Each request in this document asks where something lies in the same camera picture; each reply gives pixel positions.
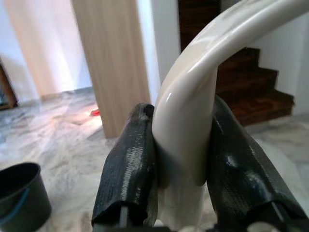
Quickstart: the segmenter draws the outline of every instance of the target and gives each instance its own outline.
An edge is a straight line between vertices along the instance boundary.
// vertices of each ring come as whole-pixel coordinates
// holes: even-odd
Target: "bucket handle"
[[[7,215],[0,217],[0,225],[7,223],[8,221],[10,221],[13,217],[15,217],[15,215],[18,213],[18,211],[20,210],[20,208],[23,206],[23,204],[26,201],[27,196],[29,195],[29,191],[30,189],[26,189],[23,192],[23,195],[20,197],[19,201],[17,202],[17,204],[14,206],[14,208],[11,210],[10,213],[8,213]]]

